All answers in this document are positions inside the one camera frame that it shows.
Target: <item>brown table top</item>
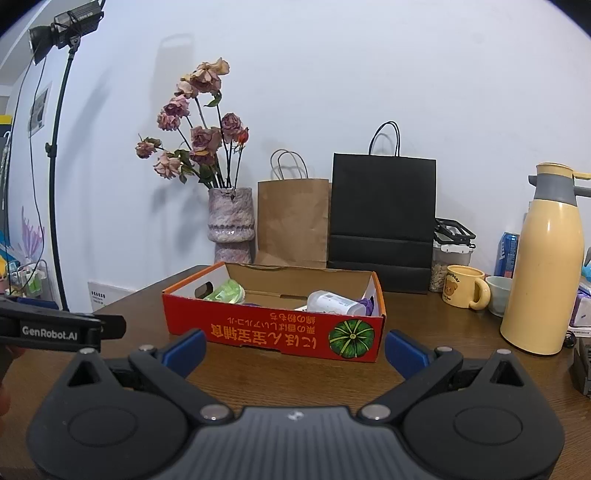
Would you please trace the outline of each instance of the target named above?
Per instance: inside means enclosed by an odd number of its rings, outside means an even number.
[[[121,340],[103,343],[107,357],[126,356],[143,343],[163,346],[169,340],[160,291],[197,271],[194,267],[136,292],[103,309],[123,314],[128,331]],[[436,294],[385,294],[386,329],[401,329],[430,348],[450,345],[464,357],[486,358],[508,344],[499,334],[499,319],[488,312],[449,306]],[[12,364],[5,384],[13,398],[4,417],[0,438],[0,473],[7,480],[33,478],[25,448],[25,431],[39,403],[71,359],[70,353],[29,351]],[[560,418],[566,445],[552,480],[589,477],[591,402],[576,391],[568,373],[572,350],[540,358],[517,352],[517,357]],[[237,412],[242,405],[361,405],[402,381],[381,353],[374,364],[282,355],[259,349],[208,343],[203,363],[189,380]]]

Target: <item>black tripod pole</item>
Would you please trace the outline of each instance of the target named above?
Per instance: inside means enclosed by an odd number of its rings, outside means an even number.
[[[57,248],[57,229],[56,229],[56,157],[57,157],[57,130],[60,125],[61,106],[64,102],[64,92],[66,91],[66,83],[68,75],[72,68],[72,61],[74,55],[80,46],[80,37],[73,37],[70,40],[70,52],[68,54],[68,61],[66,63],[66,71],[61,80],[60,96],[57,99],[56,118],[53,123],[53,136],[51,144],[45,144],[45,151],[49,157],[49,229],[51,233],[51,251],[53,253],[53,265],[56,271],[57,288],[60,292],[61,308],[68,311],[68,304],[66,301],[66,292],[64,291],[64,281],[61,277],[60,254]]]

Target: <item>container of nuts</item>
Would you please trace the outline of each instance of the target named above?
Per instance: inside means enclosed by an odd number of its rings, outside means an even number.
[[[456,220],[435,220],[429,290],[441,292],[448,265],[470,264],[472,252],[476,249],[476,245],[472,243],[476,235]]]

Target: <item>yellow thermos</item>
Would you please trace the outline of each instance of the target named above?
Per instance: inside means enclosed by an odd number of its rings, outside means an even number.
[[[541,163],[534,201],[519,236],[513,283],[501,335],[516,347],[539,355],[560,352],[579,287],[584,256],[583,226],[576,196],[591,180],[565,165]]]

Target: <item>open box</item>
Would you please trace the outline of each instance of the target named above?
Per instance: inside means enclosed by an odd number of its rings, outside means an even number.
[[[202,300],[229,278],[244,288],[245,303],[260,306]],[[373,299],[372,316],[294,310],[317,290]],[[368,271],[221,262],[165,289],[163,303],[168,331],[174,335],[200,328],[210,342],[358,362],[376,361],[386,321],[378,277]]]

